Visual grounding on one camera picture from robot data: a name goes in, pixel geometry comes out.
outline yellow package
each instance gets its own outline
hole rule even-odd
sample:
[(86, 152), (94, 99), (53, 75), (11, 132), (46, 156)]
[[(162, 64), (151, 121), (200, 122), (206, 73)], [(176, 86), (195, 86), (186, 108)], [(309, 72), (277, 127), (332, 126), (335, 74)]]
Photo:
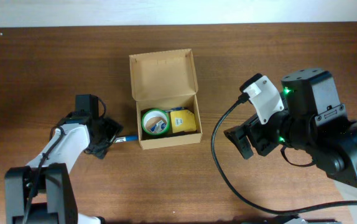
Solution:
[(173, 133), (197, 130), (195, 115), (189, 110), (172, 111), (170, 112), (170, 118), (172, 120)]

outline open cardboard box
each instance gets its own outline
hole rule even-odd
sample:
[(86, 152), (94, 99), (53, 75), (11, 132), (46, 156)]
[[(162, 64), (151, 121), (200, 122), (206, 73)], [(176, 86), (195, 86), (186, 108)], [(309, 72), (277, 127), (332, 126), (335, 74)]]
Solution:
[[(132, 96), (137, 106), (137, 127), (142, 149), (198, 143), (202, 127), (197, 101), (197, 74), (191, 49), (130, 55)], [(157, 139), (147, 138), (141, 128), (142, 111), (184, 106), (195, 115), (196, 133)]]

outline wood grain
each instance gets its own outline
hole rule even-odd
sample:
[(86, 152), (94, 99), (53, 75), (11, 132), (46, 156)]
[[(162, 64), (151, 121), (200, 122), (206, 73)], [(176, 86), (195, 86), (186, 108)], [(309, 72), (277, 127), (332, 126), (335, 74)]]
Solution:
[[(128, 55), (192, 48), (203, 127), (200, 144), (142, 151), (115, 144), (104, 160), (81, 155), (71, 174), (78, 209), (113, 222), (215, 222), (270, 217), (235, 197), (210, 154), (218, 118), (257, 72), (281, 89), (284, 75), (322, 67), (333, 73), (340, 100), (357, 119), (357, 23), (212, 26), (51, 27), (0, 29), (0, 223), (5, 222), (8, 168), (23, 166), (47, 143), (50, 128), (74, 109), (80, 93), (98, 95), (107, 115), (135, 134)], [(255, 113), (240, 106), (221, 130)], [(292, 167), (279, 151), (245, 161), (220, 131), (216, 150), (228, 178), (248, 199), (275, 209), (341, 200), (316, 167)], [(304, 152), (289, 159), (308, 162)], [(352, 223), (346, 207), (303, 214)]]

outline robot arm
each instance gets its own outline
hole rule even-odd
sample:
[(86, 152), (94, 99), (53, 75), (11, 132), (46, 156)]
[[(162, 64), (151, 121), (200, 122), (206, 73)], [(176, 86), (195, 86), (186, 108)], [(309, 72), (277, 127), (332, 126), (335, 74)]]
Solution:
[[(48, 167), (50, 164), (54, 163), (65, 163), (68, 173), (70, 173), (81, 152), (89, 146), (90, 135), (87, 126), (84, 124), (64, 124), (61, 128), (63, 129), (65, 135), (51, 151), (49, 159), (45, 161), (43, 167)], [(36, 169), (43, 157), (43, 153), (46, 153), (51, 145), (57, 142), (60, 135), (61, 130), (56, 129), (53, 138), (44, 147), (43, 151), (35, 159), (28, 162), (27, 166)]]
[[(101, 217), (78, 213), (69, 172), (81, 152), (104, 158), (123, 127), (98, 116), (96, 96), (76, 96), (75, 111), (57, 124), (43, 151), (25, 167), (11, 168), (5, 176), (6, 223), (100, 224)], [(47, 202), (32, 204), (38, 193)]]
[[(297, 166), (315, 164), (335, 181), (346, 200), (357, 200), (357, 121), (348, 120), (331, 73), (310, 68), (284, 77), (281, 83), (281, 94), (261, 74), (241, 86), (257, 114), (226, 130), (226, 137), (244, 159), (253, 156), (251, 145), (261, 156), (279, 145), (284, 158), (287, 147), (305, 150), (312, 163)], [(350, 206), (350, 211), (357, 224), (357, 206)]]

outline blue object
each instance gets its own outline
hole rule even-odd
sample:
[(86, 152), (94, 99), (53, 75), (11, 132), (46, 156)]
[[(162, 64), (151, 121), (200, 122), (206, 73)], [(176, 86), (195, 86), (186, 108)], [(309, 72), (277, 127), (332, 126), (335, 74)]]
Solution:
[(178, 111), (178, 110), (185, 110), (185, 107), (183, 106), (178, 106), (176, 108), (172, 108), (170, 110), (165, 110), (166, 113), (172, 112), (172, 111)]
[(138, 140), (138, 139), (139, 139), (138, 136), (121, 136), (121, 137), (117, 137), (115, 139), (114, 143), (125, 142), (125, 141), (135, 141), (135, 140)]

